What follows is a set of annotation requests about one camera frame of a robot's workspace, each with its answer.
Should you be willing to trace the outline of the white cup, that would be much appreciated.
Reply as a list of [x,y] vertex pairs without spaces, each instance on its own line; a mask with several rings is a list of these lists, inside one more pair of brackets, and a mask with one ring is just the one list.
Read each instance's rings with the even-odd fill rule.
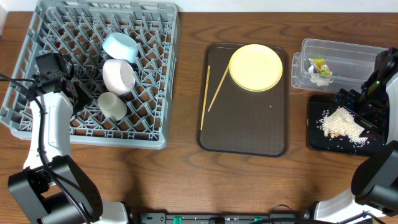
[[115,121],[123,119],[127,113],[126,104],[111,92],[105,92],[99,96],[98,106],[107,118],[112,118]]

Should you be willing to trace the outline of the white tissue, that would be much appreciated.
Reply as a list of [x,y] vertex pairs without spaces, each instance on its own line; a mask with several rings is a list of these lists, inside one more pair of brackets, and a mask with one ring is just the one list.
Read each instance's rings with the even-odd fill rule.
[[311,73],[310,81],[315,83],[317,86],[328,86],[329,84],[333,83],[332,79],[320,77],[313,65],[308,68],[308,71]]

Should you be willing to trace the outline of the green orange snack wrapper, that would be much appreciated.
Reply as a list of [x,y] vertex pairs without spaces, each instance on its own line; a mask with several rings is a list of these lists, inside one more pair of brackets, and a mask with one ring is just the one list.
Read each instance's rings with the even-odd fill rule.
[[314,69],[319,74],[323,75],[332,75],[332,71],[329,69],[323,58],[309,58],[308,59],[311,65],[313,65]]

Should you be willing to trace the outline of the light blue bowl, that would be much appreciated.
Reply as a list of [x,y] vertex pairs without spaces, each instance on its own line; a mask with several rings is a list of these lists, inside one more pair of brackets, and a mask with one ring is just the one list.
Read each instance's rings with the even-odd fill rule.
[[137,42],[126,34],[110,33],[102,43],[103,50],[112,58],[134,63],[139,50]]

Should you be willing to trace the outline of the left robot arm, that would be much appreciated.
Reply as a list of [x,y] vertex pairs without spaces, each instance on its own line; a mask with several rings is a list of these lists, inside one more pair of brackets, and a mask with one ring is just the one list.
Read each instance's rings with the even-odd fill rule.
[[8,189],[31,223],[134,223],[122,202],[101,198],[93,181],[71,157],[70,120],[91,103],[59,53],[36,57],[39,74],[18,86],[33,115],[28,157]]

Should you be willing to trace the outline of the rice food scraps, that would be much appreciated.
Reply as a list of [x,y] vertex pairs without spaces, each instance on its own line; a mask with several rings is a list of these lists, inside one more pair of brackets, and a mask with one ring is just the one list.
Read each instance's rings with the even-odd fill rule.
[[323,117],[317,121],[317,127],[323,131],[324,137],[343,139],[347,137],[355,147],[367,144],[367,137],[360,137],[364,128],[354,121],[354,116],[347,109],[339,107],[335,112],[323,112]]

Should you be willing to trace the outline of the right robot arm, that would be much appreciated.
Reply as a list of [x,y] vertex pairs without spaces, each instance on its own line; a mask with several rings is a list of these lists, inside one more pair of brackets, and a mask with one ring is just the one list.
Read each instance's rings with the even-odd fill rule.
[[359,223],[397,215],[397,49],[376,56],[361,91],[314,95],[307,110],[311,149],[363,153],[351,187],[304,211],[307,223]]

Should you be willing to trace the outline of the wooden chopstick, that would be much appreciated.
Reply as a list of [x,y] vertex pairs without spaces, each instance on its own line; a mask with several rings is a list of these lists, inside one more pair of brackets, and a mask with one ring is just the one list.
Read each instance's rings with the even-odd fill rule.
[[208,68],[206,71],[206,82],[205,82],[205,92],[204,92],[204,96],[203,96],[200,131],[203,130],[203,123],[205,120],[205,108],[206,108],[206,99],[207,99],[207,94],[208,94],[208,83],[209,83],[209,77],[210,77],[210,70],[211,70],[211,66],[208,65]]
[[221,80],[220,80],[220,82],[219,82],[219,84],[218,84],[218,87],[217,87],[217,89],[216,89],[216,91],[215,91],[215,94],[213,95],[213,98],[212,98],[211,103],[210,103],[210,105],[209,105],[208,112],[210,112],[210,110],[211,110],[211,108],[212,108],[212,106],[213,106],[213,103],[215,102],[216,97],[218,96],[218,93],[219,93],[219,91],[220,91],[220,89],[221,89],[221,86],[222,86],[222,84],[223,84],[223,82],[224,82],[224,80],[225,80],[225,78],[226,78],[226,75],[227,75],[228,71],[229,71],[229,65],[226,67],[226,69],[225,69],[225,71],[224,71],[224,74],[223,74],[223,76],[221,77]]

